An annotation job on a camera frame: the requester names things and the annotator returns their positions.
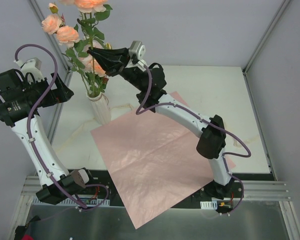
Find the pink rose stem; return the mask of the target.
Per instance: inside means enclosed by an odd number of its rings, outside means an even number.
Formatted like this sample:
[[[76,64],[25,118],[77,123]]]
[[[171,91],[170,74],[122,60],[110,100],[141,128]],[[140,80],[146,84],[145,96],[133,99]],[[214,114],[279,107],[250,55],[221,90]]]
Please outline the pink rose stem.
[[[88,47],[93,47],[96,40],[104,46],[105,35],[98,28],[99,22],[109,18],[113,8],[107,4],[107,0],[59,0],[65,6],[75,6],[79,11],[79,18],[75,29],[81,29],[84,42]]]
[[[78,57],[87,57],[89,55],[87,53],[89,47],[90,45],[88,44],[87,40],[80,40],[78,43],[74,44],[74,47],[68,48],[65,53],[62,54],[71,64],[71,70],[80,74],[81,80],[83,81],[86,89],[86,93],[87,87],[85,81],[82,79],[83,69],[85,68],[85,66],[78,60]]]
[[[85,82],[87,94],[90,98],[96,98],[105,93],[109,78],[100,64],[89,54],[86,57],[78,57],[84,65],[82,79]]]
[[[59,8],[55,3],[49,3],[48,9],[50,14],[41,22],[42,30],[50,36],[55,35],[60,45],[73,48],[80,41],[78,31],[66,25],[65,18],[59,14]]]

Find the white ribbed ceramic vase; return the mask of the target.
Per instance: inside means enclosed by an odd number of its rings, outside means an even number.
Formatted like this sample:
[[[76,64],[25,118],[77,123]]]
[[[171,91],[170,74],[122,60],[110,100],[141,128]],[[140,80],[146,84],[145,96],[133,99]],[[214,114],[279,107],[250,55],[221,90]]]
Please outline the white ribbed ceramic vase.
[[[112,120],[108,98],[102,92],[96,97],[87,95],[87,98],[91,103],[95,120],[101,125],[108,124]]]

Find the pink wrapping paper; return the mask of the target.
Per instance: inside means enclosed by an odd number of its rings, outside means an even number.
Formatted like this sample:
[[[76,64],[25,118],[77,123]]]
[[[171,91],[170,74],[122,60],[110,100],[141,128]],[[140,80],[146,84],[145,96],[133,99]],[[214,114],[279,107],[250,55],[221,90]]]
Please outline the pink wrapping paper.
[[[213,180],[199,139],[163,115],[129,112],[91,135],[135,228]]]

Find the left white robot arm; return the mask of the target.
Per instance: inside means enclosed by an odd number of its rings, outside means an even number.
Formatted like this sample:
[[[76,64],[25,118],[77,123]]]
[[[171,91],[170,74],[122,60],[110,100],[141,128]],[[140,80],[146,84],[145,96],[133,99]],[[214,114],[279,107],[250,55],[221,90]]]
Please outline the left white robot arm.
[[[29,75],[17,69],[0,73],[0,121],[21,140],[35,166],[41,185],[36,197],[57,205],[80,192],[92,194],[96,183],[91,173],[86,168],[68,171],[52,148],[38,113],[38,108],[64,103],[74,93],[52,73],[56,89],[44,95],[49,88],[47,79],[29,83]]]

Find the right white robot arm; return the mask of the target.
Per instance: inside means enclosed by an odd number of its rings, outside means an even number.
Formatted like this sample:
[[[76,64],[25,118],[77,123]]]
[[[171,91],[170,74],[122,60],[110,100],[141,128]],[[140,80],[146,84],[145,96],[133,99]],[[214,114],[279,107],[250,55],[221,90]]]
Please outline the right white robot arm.
[[[164,68],[157,62],[147,65],[127,48],[89,47],[87,52],[106,75],[119,75],[140,91],[136,95],[140,104],[137,115],[147,111],[161,114],[187,128],[198,138],[196,151],[208,159],[213,174],[213,180],[204,186],[207,195],[222,200],[232,193],[235,179],[222,159],[226,130],[219,115],[205,118],[168,94],[164,89],[167,84]]]

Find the red cloth object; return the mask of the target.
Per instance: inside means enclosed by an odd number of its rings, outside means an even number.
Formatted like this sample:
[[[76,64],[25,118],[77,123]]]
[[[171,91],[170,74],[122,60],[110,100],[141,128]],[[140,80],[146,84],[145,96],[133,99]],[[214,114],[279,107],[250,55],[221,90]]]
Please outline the red cloth object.
[[[25,235],[21,238],[21,240],[34,240],[34,238],[33,238],[32,236],[28,235],[28,234],[25,234]]]

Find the right aluminium frame post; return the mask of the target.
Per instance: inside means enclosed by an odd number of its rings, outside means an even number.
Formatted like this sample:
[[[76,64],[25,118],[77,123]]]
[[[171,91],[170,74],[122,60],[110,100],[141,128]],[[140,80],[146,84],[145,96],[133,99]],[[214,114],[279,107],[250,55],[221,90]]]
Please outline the right aluminium frame post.
[[[254,51],[252,52],[250,58],[247,61],[247,64],[242,69],[242,73],[244,76],[247,75],[249,70],[251,69],[254,61],[256,60],[257,56],[262,51],[263,47],[265,46],[267,40],[270,38],[271,34],[275,30],[276,26],[278,25],[281,18],[284,16],[285,12],[287,11],[289,5],[292,3],[292,0],[283,0],[278,9],[276,10],[274,16],[272,17],[271,21],[269,22],[267,28],[265,29],[263,35],[261,36],[260,40],[258,41]]]

